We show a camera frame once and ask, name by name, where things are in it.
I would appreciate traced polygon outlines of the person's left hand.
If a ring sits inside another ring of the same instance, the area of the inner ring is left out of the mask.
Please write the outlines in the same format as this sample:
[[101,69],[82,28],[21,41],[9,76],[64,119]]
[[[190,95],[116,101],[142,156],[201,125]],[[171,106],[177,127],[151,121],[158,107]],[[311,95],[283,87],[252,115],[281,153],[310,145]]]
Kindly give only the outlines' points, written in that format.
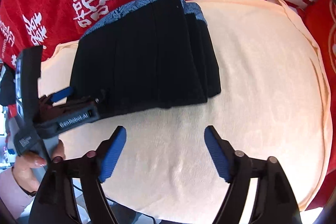
[[24,191],[34,193],[38,190],[40,182],[34,175],[33,169],[46,165],[45,159],[33,152],[28,152],[23,156],[16,157],[12,173],[15,181]]

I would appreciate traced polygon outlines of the pink sleeved left forearm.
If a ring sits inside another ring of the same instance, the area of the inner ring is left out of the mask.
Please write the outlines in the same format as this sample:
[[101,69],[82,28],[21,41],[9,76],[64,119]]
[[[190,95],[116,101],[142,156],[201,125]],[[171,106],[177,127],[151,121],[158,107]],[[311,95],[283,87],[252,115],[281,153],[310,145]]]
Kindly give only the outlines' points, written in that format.
[[27,194],[15,181],[12,169],[1,173],[1,201],[14,219],[18,219],[33,200],[33,196]]

